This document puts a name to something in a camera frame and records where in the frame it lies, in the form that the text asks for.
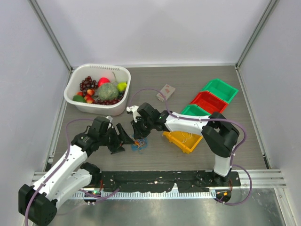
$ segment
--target green apple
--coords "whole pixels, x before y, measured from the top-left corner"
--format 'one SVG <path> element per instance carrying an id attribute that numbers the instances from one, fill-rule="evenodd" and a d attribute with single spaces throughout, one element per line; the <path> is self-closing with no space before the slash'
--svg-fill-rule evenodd
<path id="1" fill-rule="evenodd" d="M 127 82 L 120 82 L 117 84 L 117 89 L 119 92 L 123 92 L 127 88 Z"/>

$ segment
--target plastic bin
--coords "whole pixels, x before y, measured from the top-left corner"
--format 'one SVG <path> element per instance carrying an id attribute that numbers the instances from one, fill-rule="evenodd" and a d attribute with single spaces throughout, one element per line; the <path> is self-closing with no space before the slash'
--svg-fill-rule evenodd
<path id="1" fill-rule="evenodd" d="M 218 98 L 222 99 L 226 103 L 230 103 L 235 95 L 238 93 L 238 89 L 225 83 L 220 79 L 213 79 L 205 85 L 201 91 L 209 91 Z"/>
<path id="2" fill-rule="evenodd" d="M 73 96 L 79 92 L 79 84 L 87 76 L 91 76 L 92 79 L 98 81 L 104 72 L 114 72 L 106 73 L 106 77 L 110 81 L 116 82 L 127 82 L 127 89 L 125 91 L 124 97 L 120 102 L 115 105 L 95 105 L 87 104 L 73 101 Z M 72 105 L 75 105 L 80 111 L 94 113 L 94 114 L 104 114 L 104 115 L 119 115 L 123 113 L 127 105 L 128 90 L 131 83 L 131 74 L 124 67 L 112 66 L 112 65 L 97 65 L 97 64 L 86 64 L 78 67 L 72 74 L 68 85 L 64 91 L 64 98 L 66 101 Z"/>
<path id="3" fill-rule="evenodd" d="M 208 91 L 200 92 L 190 104 L 197 105 L 210 114 L 213 112 L 222 113 L 228 106 L 228 103 Z"/>
<path id="4" fill-rule="evenodd" d="M 206 116 L 206 115 L 210 115 L 210 113 L 208 113 L 207 111 L 205 111 L 204 109 L 200 108 L 197 105 L 188 105 L 181 112 L 181 114 L 192 115 L 192 116 Z"/>
<path id="5" fill-rule="evenodd" d="M 183 143 L 183 140 L 189 137 L 189 133 L 174 131 L 174 132 L 163 132 L 163 135 L 167 137 L 169 142 L 174 143 L 179 148 L 181 148 L 184 153 L 187 154 L 190 154 L 203 138 L 200 135 L 192 134 L 191 138 L 188 139 L 185 143 Z"/>

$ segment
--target green fruit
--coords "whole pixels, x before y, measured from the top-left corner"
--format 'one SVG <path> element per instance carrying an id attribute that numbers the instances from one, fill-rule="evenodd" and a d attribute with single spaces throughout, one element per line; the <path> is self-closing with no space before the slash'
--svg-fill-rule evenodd
<path id="1" fill-rule="evenodd" d="M 117 84 L 117 89 L 119 92 L 123 92 L 127 88 L 127 83 L 126 82 L 120 82 Z"/>
<path id="2" fill-rule="evenodd" d="M 116 86 L 114 86 L 112 83 L 104 83 L 102 84 L 98 90 L 98 97 L 104 101 L 104 100 L 113 100 L 118 97 L 118 89 Z"/>
<path id="3" fill-rule="evenodd" d="M 72 99 L 73 101 L 77 101 L 77 102 L 83 102 L 83 103 L 86 103 L 86 100 L 82 97 L 82 96 L 80 96 L 80 95 L 75 95 L 75 96 L 73 96 L 73 99 Z"/>

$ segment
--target gray wood tabletop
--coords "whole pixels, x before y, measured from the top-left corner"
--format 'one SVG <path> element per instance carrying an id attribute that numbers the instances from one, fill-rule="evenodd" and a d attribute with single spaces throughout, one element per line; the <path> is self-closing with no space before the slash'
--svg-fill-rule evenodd
<path id="1" fill-rule="evenodd" d="M 212 79 L 219 78 L 239 89 L 238 94 L 228 105 L 223 115 L 242 124 L 247 131 L 248 139 L 238 149 L 234 163 L 246 169 L 266 169 L 262 153 L 246 106 L 244 95 L 233 66 L 202 66 L 202 67 L 149 67 L 129 68 L 132 76 L 130 97 L 142 88 L 160 90 L 165 84 L 175 87 L 174 94 L 168 100 L 170 110 L 180 113 L 198 92 Z M 155 91 L 144 91 L 133 99 L 133 105 L 148 102 L 159 111 L 165 110 L 164 103 L 156 98 Z M 66 151 L 65 125 L 77 118 L 95 118 L 97 115 L 80 112 L 75 106 L 68 104 L 58 139 L 54 163 Z M 120 122 L 128 134 L 133 133 L 130 121 L 132 116 L 123 112 L 113 116 L 113 124 Z M 90 121 L 78 121 L 70 125 L 69 137 L 83 132 Z M 204 140 L 201 140 L 194 152 L 183 153 L 175 144 L 162 136 L 162 132 L 153 131 L 148 137 L 148 146 L 140 153 L 132 151 L 125 145 L 125 152 L 110 154 L 107 147 L 100 147 L 87 160 L 101 170 L 211 170 L 214 165 L 214 154 Z"/>

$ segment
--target green vegetable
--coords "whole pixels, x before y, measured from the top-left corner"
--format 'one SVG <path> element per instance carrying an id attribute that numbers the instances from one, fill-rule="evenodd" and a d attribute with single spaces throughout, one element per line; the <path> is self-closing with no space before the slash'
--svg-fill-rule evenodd
<path id="1" fill-rule="evenodd" d="M 75 95 L 75 96 L 73 96 L 73 99 L 72 99 L 73 101 L 77 101 L 77 102 L 83 102 L 83 103 L 86 103 L 86 100 L 82 97 L 82 96 L 80 96 L 80 95 Z"/>
<path id="2" fill-rule="evenodd" d="M 118 97 L 118 89 L 115 85 L 112 83 L 104 83 L 102 84 L 98 90 L 98 97 L 104 101 L 104 100 L 113 100 Z"/>

